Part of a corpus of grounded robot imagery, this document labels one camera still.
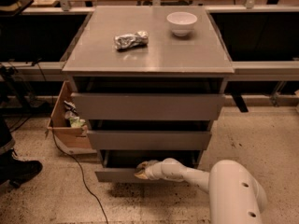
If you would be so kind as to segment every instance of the person's foot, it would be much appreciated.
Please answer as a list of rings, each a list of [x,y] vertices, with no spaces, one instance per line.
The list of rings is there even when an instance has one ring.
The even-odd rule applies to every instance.
[[[13,149],[0,155],[0,184],[10,181],[10,185],[19,188],[40,173],[43,166],[39,161],[19,161]]]

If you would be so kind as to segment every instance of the speckled floor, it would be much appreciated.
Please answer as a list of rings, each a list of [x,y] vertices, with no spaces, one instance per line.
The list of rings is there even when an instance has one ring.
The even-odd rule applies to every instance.
[[[48,119],[32,118],[13,135],[16,150],[38,159],[43,171],[12,189],[0,186],[0,223],[106,223],[98,202],[84,188],[78,165],[62,154]],[[250,106],[249,113],[224,107],[201,168],[219,160],[239,161],[260,181],[269,203],[263,223],[297,224],[299,220],[299,114],[294,106]],[[109,223],[210,223],[208,196],[185,183],[111,184],[97,182],[96,155],[80,155],[86,182],[101,200]]]

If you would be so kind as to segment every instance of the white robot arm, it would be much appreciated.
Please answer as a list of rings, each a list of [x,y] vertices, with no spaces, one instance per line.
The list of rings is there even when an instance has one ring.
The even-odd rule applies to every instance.
[[[174,159],[145,161],[137,166],[141,179],[186,181],[209,194],[213,224],[262,224],[267,204],[263,187],[241,164],[219,161],[210,173],[182,165]]]

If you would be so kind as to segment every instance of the crumpled foil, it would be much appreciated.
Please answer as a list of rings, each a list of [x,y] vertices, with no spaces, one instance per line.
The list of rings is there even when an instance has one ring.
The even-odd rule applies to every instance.
[[[114,37],[115,49],[129,49],[136,46],[144,46],[149,43],[149,34],[139,31],[135,34],[125,34]]]

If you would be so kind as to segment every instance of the cardboard box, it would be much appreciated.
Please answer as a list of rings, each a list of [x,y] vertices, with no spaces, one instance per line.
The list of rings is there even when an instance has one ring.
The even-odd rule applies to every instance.
[[[57,144],[63,151],[69,154],[94,153],[95,150],[92,149],[86,136],[86,130],[70,127],[68,121],[64,118],[64,101],[72,102],[71,93],[70,84],[66,81],[52,111],[48,130],[54,133]]]
[[[295,95],[299,98],[299,90],[295,92]],[[299,113],[299,104],[296,107],[297,112]]]

